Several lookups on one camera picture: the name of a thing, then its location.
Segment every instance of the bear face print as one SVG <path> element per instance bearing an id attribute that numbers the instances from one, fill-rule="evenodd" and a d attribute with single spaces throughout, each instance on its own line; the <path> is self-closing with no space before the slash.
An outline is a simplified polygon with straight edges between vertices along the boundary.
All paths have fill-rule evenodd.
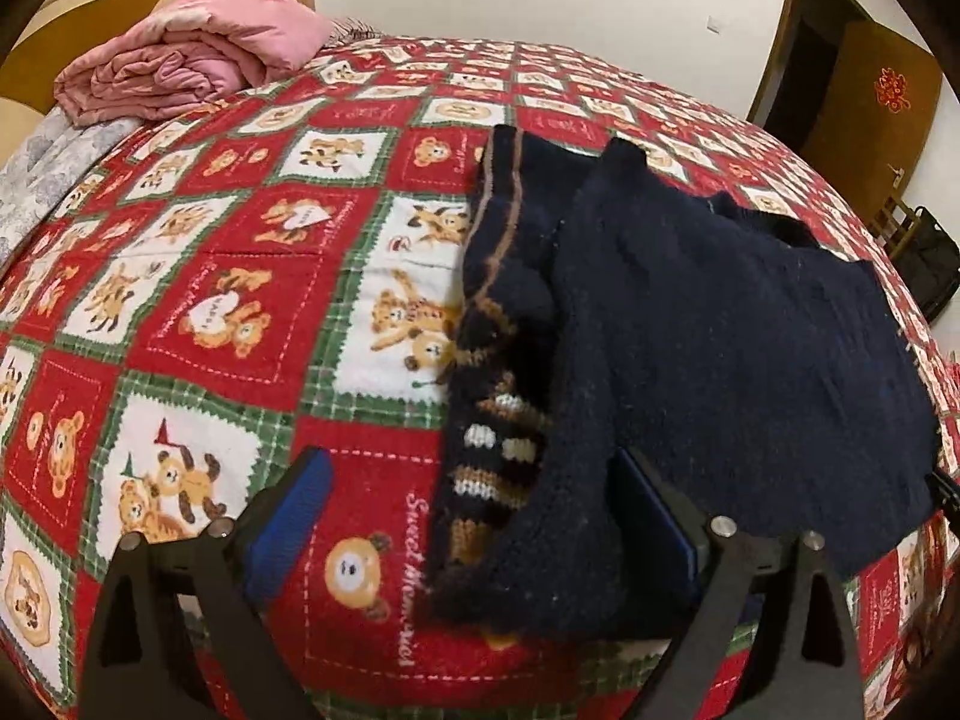
<path id="1" fill-rule="evenodd" d="M 326 556 L 326 589 L 338 603 L 363 611 L 373 622 L 390 616 L 390 605 L 379 596 L 382 581 L 380 556 L 390 550 L 390 536 L 344 538 Z"/>

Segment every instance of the white wall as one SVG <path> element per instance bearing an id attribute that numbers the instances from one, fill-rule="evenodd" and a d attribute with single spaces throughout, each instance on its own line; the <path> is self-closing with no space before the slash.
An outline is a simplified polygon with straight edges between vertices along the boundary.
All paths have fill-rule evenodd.
<path id="1" fill-rule="evenodd" d="M 325 14 L 395 34 L 566 44 L 746 116 L 784 0 L 317 0 Z M 896 0 L 858 0 L 882 25 L 926 48 Z M 707 17 L 722 25 L 707 31 Z M 926 205 L 960 240 L 960 103 L 944 83 L 928 144 L 905 199 Z M 960 349 L 960 305 L 937 323 Z"/>

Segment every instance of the bedspread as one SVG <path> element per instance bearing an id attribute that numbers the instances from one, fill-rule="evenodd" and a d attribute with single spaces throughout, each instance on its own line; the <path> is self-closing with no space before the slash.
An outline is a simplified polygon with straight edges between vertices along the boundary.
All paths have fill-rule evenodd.
<path id="1" fill-rule="evenodd" d="M 566 47 L 353 43 L 136 132 L 0 285 L 0 641 L 51 706 L 75 712 L 122 533 L 165 541 L 235 517 L 318 445 L 333 492 L 266 620 L 326 716 L 626 707 L 661 644 L 573 649 L 418 615 L 464 194 L 500 122 L 589 154 L 619 135 L 687 191 L 726 189 L 872 260 L 956 472 L 960 398 L 928 327 L 843 200 L 774 138 Z M 847 584 L 870 717 L 898 697 L 901 634 L 936 608 L 958 546 L 936 517 Z M 704 717 L 751 640 L 744 628 L 731 642 Z"/>

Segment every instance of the folded pink blanket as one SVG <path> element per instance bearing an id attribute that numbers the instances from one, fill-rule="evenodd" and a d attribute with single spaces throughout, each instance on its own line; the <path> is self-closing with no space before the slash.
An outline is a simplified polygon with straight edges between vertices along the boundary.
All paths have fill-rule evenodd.
<path id="1" fill-rule="evenodd" d="M 78 125 L 171 119 L 292 76 L 332 30 L 296 0 L 175 0 L 67 65 L 54 97 Z"/>

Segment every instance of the red decoration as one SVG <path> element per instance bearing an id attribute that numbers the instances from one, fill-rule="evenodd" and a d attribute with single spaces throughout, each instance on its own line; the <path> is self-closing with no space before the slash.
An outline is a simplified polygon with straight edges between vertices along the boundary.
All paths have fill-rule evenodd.
<path id="1" fill-rule="evenodd" d="M 883 68 L 880 78 L 874 81 L 874 90 L 877 92 L 877 102 L 890 108 L 891 113 L 909 110 L 910 100 L 904 97 L 904 74 L 897 73 L 893 68 Z"/>

